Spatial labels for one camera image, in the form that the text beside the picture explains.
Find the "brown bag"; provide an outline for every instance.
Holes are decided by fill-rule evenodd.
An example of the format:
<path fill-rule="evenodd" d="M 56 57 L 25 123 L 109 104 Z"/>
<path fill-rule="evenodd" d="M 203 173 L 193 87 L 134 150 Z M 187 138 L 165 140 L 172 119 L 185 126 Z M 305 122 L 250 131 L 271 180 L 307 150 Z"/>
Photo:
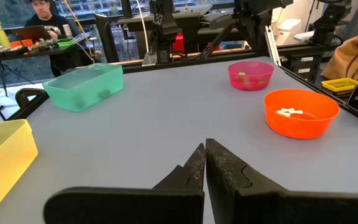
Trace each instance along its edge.
<path fill-rule="evenodd" d="M 321 74 L 328 80 L 352 78 L 358 81 L 358 36 L 339 46 Z"/>

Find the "pink bowl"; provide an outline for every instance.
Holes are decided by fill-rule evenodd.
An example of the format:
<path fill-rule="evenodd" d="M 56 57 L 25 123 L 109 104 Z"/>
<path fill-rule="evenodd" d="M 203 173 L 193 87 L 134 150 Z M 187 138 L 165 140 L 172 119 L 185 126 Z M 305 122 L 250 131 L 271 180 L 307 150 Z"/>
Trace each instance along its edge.
<path fill-rule="evenodd" d="M 239 90 L 263 90 L 269 85 L 274 67 L 263 62 L 239 62 L 230 65 L 230 83 Z"/>

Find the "laptop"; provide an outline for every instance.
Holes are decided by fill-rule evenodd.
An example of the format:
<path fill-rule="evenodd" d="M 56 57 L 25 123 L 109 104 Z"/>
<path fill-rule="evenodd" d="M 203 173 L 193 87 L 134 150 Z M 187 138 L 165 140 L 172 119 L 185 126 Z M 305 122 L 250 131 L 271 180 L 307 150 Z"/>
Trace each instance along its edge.
<path fill-rule="evenodd" d="M 51 39 L 48 31 L 42 25 L 12 29 L 12 34 L 20 40 L 31 39 L 33 43 L 39 42 L 40 39 Z"/>

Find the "yellow basket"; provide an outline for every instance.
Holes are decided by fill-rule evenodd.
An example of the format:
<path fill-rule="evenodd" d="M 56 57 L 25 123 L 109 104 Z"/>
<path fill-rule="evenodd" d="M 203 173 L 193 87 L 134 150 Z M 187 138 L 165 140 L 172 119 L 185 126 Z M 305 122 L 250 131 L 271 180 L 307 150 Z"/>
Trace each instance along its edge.
<path fill-rule="evenodd" d="M 0 202 L 37 154 L 31 128 L 26 120 L 0 123 Z"/>
<path fill-rule="evenodd" d="M 334 96 L 350 96 L 354 87 L 358 85 L 358 81 L 351 78 L 340 78 L 321 83 L 323 84 L 323 88 L 328 90 L 328 92 Z"/>

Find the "person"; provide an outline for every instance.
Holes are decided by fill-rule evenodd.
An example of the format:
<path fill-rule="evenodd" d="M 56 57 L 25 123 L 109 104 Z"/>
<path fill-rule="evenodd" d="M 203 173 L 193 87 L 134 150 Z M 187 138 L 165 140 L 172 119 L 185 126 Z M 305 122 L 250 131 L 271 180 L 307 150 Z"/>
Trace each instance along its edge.
<path fill-rule="evenodd" d="M 30 0 L 32 7 L 34 8 L 35 15 L 31 17 L 26 23 L 25 26 L 45 26 L 49 35 L 53 39 L 64 39 L 67 38 L 64 31 L 63 25 L 69 25 L 73 37 L 78 35 L 77 30 L 74 29 L 69 21 L 63 16 L 59 16 L 50 11 L 49 0 Z M 89 65 L 92 61 L 88 56 L 79 48 L 80 57 L 83 65 Z M 78 54 L 77 50 L 73 50 L 70 53 L 60 54 L 60 55 L 51 55 L 50 58 L 50 68 L 55 77 L 60 76 L 62 72 L 68 70 L 69 68 L 74 68 L 75 64 L 71 61 L 72 54 Z"/>

